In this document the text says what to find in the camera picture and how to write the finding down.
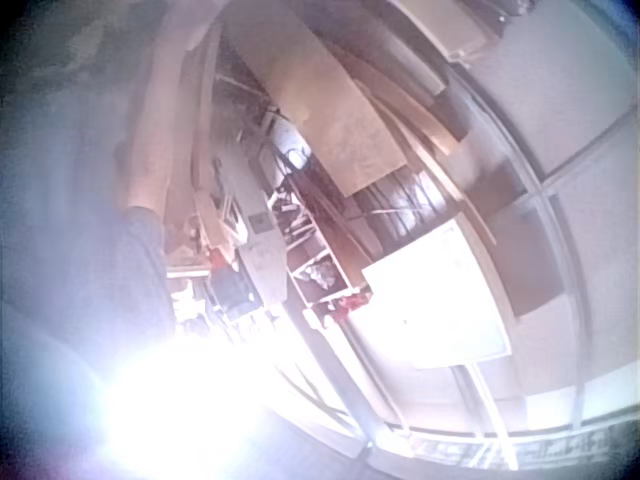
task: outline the bright light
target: bright light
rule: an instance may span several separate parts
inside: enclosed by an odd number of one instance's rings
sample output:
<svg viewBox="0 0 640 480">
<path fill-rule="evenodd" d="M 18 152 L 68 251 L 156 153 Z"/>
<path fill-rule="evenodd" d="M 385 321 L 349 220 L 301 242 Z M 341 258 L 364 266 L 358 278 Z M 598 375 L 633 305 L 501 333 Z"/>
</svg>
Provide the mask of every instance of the bright light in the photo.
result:
<svg viewBox="0 0 640 480">
<path fill-rule="evenodd" d="M 241 348 L 191 337 L 157 348 L 109 392 L 111 454 L 147 478 L 212 478 L 259 420 L 259 378 Z"/>
</svg>

